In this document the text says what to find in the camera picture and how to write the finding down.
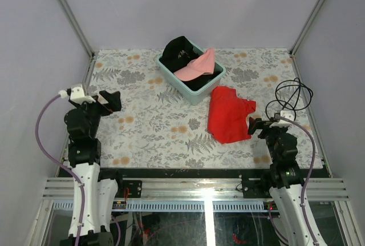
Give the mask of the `red cloth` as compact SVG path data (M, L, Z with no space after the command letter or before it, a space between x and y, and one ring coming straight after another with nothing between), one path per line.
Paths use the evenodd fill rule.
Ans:
M255 111L255 101L238 97L233 88L218 86L210 95L208 132L221 144L248 140L246 118Z

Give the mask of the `black wire hat stand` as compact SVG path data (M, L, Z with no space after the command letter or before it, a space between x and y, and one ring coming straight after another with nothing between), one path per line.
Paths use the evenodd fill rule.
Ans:
M309 96L308 104L299 107L299 100L302 94L307 93ZM269 106L273 103L279 105L280 110L289 110L294 114L294 120L297 118L297 112L308 108L314 96L313 90L306 86L298 77L280 82L274 90L274 99L265 106L265 115L268 119Z

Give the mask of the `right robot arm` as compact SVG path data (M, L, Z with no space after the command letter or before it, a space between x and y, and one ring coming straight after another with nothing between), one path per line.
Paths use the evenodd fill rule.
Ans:
M312 159L304 178L296 161L297 138L288 133L290 125L300 128L310 139ZM270 120L249 118L248 134L260 130L271 157L270 168L262 174L261 193L272 197L280 214L288 245L326 245L311 211L306 189L313 170L316 145L313 136L302 125L293 121L290 113L281 111Z

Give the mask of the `black cap gold logo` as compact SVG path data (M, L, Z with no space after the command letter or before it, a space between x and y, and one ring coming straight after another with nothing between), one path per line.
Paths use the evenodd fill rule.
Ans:
M165 47L160 62L171 72L174 73L187 64L197 59L199 55L194 51L194 46L185 36L171 40Z

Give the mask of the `pink baseball cap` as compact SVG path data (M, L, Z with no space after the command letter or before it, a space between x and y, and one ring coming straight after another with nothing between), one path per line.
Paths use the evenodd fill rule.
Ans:
M174 72L174 75L181 81L187 82L194 80L202 75L214 73L215 50L207 49L198 58L191 60L185 67Z

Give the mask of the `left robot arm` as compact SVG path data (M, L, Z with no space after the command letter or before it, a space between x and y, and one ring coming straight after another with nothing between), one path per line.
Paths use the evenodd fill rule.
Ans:
M74 109L64 117L69 134L68 161L74 178L74 203L68 237L60 245L113 245L110 231L112 205L124 193L116 174L100 172L100 119L121 110L120 92L100 91L99 96L70 98Z

